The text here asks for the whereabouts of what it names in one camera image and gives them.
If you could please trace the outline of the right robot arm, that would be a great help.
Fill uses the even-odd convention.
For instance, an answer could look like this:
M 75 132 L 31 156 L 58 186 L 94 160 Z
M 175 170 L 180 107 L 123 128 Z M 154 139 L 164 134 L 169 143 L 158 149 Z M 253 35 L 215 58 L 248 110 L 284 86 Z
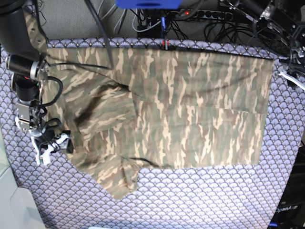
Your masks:
M 0 2 L 0 43 L 8 52 L 7 69 L 13 73 L 11 88 L 16 92 L 16 126 L 30 134 L 36 150 L 36 163 L 48 165 L 50 155 L 60 150 L 73 152 L 70 131 L 56 134 L 58 118 L 45 121 L 47 107 L 55 104 L 63 90 L 61 80 L 49 76 L 45 55 L 30 42 L 23 0 Z

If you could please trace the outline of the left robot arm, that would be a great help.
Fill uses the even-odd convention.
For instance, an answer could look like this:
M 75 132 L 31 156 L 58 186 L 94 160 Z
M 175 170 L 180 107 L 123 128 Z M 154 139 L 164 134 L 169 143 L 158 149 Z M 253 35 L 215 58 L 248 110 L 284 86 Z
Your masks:
M 272 0 L 225 0 L 224 3 L 253 22 L 253 37 L 279 57 L 284 77 L 291 87 L 305 89 L 298 76 L 305 75 L 305 23 L 296 21 Z

